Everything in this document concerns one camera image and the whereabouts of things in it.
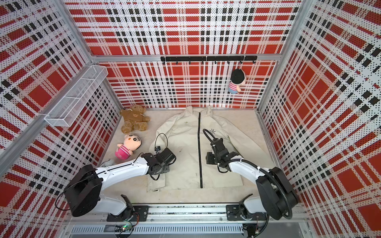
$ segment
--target red plaid pattern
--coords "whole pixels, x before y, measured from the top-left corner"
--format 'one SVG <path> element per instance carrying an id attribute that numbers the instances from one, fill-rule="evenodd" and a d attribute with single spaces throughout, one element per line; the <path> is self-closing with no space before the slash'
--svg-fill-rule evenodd
<path id="1" fill-rule="evenodd" d="M 50 2 L 6 1 L 0 16 L 1 154 L 87 61 Z"/>
<path id="2" fill-rule="evenodd" d="M 262 111 L 320 237 L 381 235 L 380 7 L 315 1 Z"/>
<path id="3" fill-rule="evenodd" d="M 280 53 L 300 1 L 65 0 L 94 55 Z"/>
<path id="4" fill-rule="evenodd" d="M 98 165 L 119 111 L 100 86 L 69 128 L 46 126 L 1 178 L 0 236 L 52 237 L 66 212 L 54 202 L 84 165 Z M 58 206 L 68 209 L 64 196 Z"/>
<path id="5" fill-rule="evenodd" d="M 144 107 L 256 108 L 275 61 L 244 62 L 106 62 L 107 76 L 122 105 Z M 246 73 L 242 93 L 227 88 L 234 69 Z"/>

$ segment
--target wire mesh basket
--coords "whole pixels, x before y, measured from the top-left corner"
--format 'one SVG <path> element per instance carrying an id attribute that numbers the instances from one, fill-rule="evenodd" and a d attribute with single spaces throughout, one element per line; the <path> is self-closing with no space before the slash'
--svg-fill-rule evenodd
<path id="1" fill-rule="evenodd" d="M 45 121 L 51 126 L 70 127 L 108 74 L 105 66 L 87 67 L 81 78 L 45 116 Z"/>

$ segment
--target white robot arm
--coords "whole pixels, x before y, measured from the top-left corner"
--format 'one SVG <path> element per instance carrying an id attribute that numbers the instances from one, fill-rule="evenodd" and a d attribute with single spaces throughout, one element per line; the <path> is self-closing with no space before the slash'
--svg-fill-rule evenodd
<path id="1" fill-rule="evenodd" d="M 279 220 L 282 216 L 292 218 L 292 207 L 300 202 L 295 190 L 281 171 L 274 167 L 272 169 L 261 168 L 252 162 L 245 160 L 236 152 L 226 149 L 223 139 L 215 138 L 208 130 L 203 130 L 210 141 L 213 152 L 206 156 L 207 164 L 217 165 L 242 175 L 257 184 L 260 198 L 252 198 L 251 195 L 239 202 L 240 216 L 251 219 L 256 212 L 268 213 L 272 218 Z"/>
<path id="2" fill-rule="evenodd" d="M 64 190 L 66 200 L 74 217 L 88 212 L 109 213 L 112 221 L 123 221 L 132 216 L 133 206 L 124 195 L 107 197 L 103 191 L 123 180 L 140 175 L 160 175 L 169 172 L 169 166 L 176 160 L 166 148 L 161 153 L 140 155 L 134 161 L 118 165 L 81 168 Z"/>
<path id="3" fill-rule="evenodd" d="M 276 220 L 282 216 L 289 219 L 292 217 L 291 209 L 300 200 L 279 168 L 260 168 L 235 152 L 229 153 L 222 139 L 215 138 L 205 129 L 203 131 L 206 136 L 209 133 L 213 137 L 210 139 L 207 136 L 213 149 L 213 152 L 207 153 L 207 164 L 226 168 L 257 184 L 260 197 L 249 195 L 239 202 L 239 212 L 243 219 L 250 220 L 257 212 L 267 213 Z M 88 212 L 102 212 L 110 213 L 112 221 L 128 219 L 133 212 L 128 198 L 124 195 L 106 197 L 103 191 L 135 176 L 166 173 L 175 159 L 175 155 L 166 148 L 156 155 L 142 154 L 133 162 L 96 169 L 91 165 L 84 166 L 64 190 L 72 215 L 77 217 Z"/>

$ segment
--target teddy bear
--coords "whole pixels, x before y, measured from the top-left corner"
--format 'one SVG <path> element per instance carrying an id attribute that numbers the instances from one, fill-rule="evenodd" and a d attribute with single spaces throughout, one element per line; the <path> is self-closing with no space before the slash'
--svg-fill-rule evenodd
<path id="1" fill-rule="evenodd" d="M 118 149 L 115 152 L 115 156 L 119 159 L 126 160 L 141 144 L 140 138 L 136 135 L 125 135 L 123 144 L 117 144 Z"/>
<path id="2" fill-rule="evenodd" d="M 122 132 L 128 134 L 131 131 L 139 130 L 145 131 L 148 128 L 149 116 L 143 115 L 146 112 L 146 108 L 140 105 L 133 105 L 129 109 L 120 110 L 120 114 L 124 118 L 124 125 L 122 126 Z"/>

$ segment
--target stuffed doll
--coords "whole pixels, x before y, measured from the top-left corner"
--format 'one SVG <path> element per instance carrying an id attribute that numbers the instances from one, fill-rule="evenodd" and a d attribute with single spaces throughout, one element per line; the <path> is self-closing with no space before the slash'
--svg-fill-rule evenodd
<path id="1" fill-rule="evenodd" d="M 134 130 L 145 131 L 148 128 L 149 116 L 143 115 L 146 111 L 145 107 L 133 105 L 129 109 L 120 110 L 123 116 L 124 124 L 121 128 L 124 134 L 129 134 Z"/>
<path id="2" fill-rule="evenodd" d="M 136 135 L 125 135 L 124 143 L 117 144 L 119 148 L 115 152 L 115 156 L 119 159 L 126 160 L 141 144 L 141 140 Z"/>
<path id="3" fill-rule="evenodd" d="M 230 80 L 228 91 L 233 94 L 240 93 L 241 88 L 239 86 L 246 83 L 245 72 L 242 69 L 233 70 Z"/>

